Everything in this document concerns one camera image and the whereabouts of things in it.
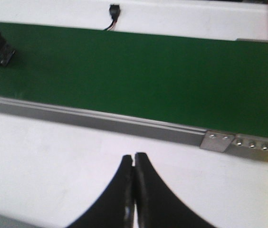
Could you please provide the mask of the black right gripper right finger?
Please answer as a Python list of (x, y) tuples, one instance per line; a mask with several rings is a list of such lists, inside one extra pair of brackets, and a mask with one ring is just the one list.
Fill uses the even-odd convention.
[(146, 153), (135, 154), (135, 194), (140, 228), (213, 228), (185, 205), (159, 176)]

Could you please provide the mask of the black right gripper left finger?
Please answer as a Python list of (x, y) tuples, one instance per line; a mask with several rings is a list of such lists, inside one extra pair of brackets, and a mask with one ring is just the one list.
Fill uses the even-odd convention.
[(132, 228), (134, 225), (134, 168), (130, 155), (122, 157), (110, 183), (70, 228)]

